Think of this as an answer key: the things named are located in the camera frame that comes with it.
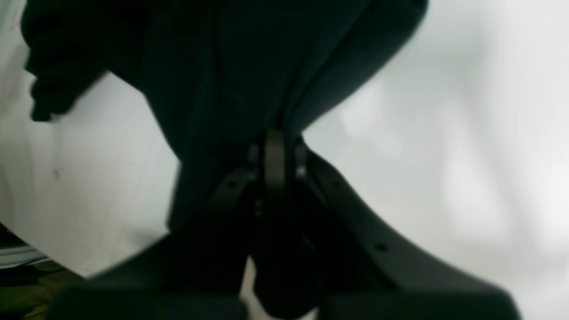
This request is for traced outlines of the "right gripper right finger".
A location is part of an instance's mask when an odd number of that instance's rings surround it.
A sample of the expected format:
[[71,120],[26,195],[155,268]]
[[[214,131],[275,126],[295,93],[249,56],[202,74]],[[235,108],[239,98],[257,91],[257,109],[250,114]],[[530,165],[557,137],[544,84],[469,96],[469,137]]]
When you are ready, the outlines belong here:
[[276,318],[519,320],[510,295],[395,231],[302,140],[269,131],[254,293]]

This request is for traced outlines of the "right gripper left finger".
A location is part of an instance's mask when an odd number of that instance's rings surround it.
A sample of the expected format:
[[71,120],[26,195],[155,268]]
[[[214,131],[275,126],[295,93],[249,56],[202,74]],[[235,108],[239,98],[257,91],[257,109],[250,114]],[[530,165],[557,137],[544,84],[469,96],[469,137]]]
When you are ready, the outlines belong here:
[[283,198],[285,140],[268,133],[203,207],[167,237],[65,290],[49,320],[245,320],[240,286],[254,235],[257,199]]

